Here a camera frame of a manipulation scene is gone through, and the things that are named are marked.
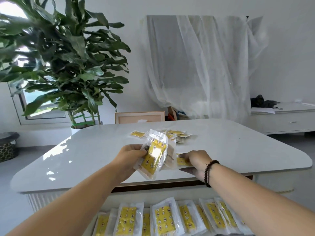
sheer curtain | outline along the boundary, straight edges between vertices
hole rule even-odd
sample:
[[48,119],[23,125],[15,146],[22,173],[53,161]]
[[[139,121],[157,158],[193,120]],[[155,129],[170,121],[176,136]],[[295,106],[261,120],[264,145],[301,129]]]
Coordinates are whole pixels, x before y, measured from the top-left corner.
[[262,17],[147,16],[147,90],[160,107],[190,118],[242,123],[250,113],[249,77],[267,46]]

white paper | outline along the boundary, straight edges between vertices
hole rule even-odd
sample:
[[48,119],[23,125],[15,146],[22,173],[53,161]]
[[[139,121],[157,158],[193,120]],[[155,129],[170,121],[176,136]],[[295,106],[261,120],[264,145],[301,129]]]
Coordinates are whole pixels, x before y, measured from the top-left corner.
[[272,114],[276,113],[273,108],[251,108],[250,111],[251,112],[272,113]]

white table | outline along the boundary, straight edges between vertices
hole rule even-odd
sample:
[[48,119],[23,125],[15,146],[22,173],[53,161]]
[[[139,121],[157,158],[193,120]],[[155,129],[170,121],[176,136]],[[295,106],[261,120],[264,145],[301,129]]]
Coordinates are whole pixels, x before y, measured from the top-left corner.
[[[146,132],[150,128],[187,131],[193,136],[185,144],[178,144],[176,152],[204,149],[221,164],[242,174],[253,174],[258,183],[276,191],[289,190],[297,170],[313,164],[304,152],[227,120],[99,125],[80,130],[20,170],[13,177],[11,188],[28,194],[36,211],[109,163],[122,146],[142,143],[143,139],[129,136],[132,131]],[[191,177],[179,170],[163,170],[156,181]],[[151,182],[138,172],[124,182],[144,183]]]

wooden frame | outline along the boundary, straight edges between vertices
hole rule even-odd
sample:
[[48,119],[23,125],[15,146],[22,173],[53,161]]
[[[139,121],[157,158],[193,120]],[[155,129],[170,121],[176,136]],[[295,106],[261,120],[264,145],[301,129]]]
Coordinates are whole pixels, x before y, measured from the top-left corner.
[[138,113],[115,113],[115,124],[119,123],[137,123],[139,120],[148,122],[164,122],[165,111],[156,112],[138,112]]

white flower pot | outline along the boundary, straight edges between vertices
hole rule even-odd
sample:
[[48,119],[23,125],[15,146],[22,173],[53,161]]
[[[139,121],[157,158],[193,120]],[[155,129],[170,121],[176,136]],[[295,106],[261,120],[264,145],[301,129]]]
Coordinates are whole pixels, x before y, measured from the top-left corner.
[[73,128],[73,126],[71,126],[71,135],[75,134],[76,132],[80,131],[81,129],[75,129],[75,128]]

